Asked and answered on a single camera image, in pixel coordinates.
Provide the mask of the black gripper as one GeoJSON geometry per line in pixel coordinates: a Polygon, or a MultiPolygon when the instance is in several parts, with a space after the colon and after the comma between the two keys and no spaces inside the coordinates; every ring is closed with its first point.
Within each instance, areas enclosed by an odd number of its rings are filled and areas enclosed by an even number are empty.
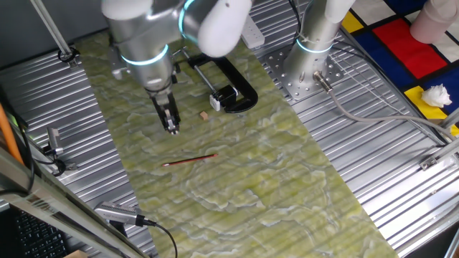
{"type": "Polygon", "coordinates": [[[147,89],[149,97],[152,99],[158,116],[165,130],[172,135],[179,134],[180,117],[176,110],[176,101],[170,85],[161,89],[147,89]]]}

